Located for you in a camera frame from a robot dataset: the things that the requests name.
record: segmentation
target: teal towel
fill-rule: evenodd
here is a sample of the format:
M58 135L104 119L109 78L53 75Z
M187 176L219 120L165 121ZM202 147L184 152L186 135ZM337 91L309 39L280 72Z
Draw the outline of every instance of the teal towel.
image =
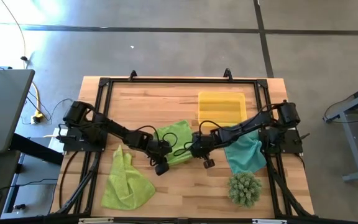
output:
M245 134L228 147L224 148L227 162L233 174L240 172L256 172L266 165L266 159L260 152L258 130Z

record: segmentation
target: wooden table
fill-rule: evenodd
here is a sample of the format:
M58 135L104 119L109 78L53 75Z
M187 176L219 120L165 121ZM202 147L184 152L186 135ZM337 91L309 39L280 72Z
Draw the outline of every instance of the wooden table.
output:
M79 100L94 104L100 77L84 77ZM281 78L268 78L268 88L272 103L287 99L284 81ZM198 130L199 91L241 92L246 97L248 117L256 115L257 107L252 85L212 84L212 83L115 83L112 89L110 119L128 129L143 125L156 128L171 125L186 119L193 131ZM132 165L146 176L155 186L155 195L143 206L133 211L111 210L101 206L106 180L110 173L112 154L122 145L124 152L132 154ZM59 176L71 155L65 156ZM68 168L63 183L63 203L78 186L84 152L79 152ZM192 217L192 218L273 218L272 199L266 167L255 173L262 181L260 200L252 208L238 207L227 197L227 181L232 172L222 149L211 153L216 165L210 169L203 167L202 159L192 159L184 164L173 166L164 175L157 176L149 166L149 159L141 152L129 150L116 137L109 135L106 150L102 153L98 179L93 200L92 216L109 217ZM305 171L299 158L283 154L283 164L288 188L306 211L313 213ZM284 211L282 193L277 191L280 208ZM56 190L51 212L58 210ZM85 189L82 206L88 198Z

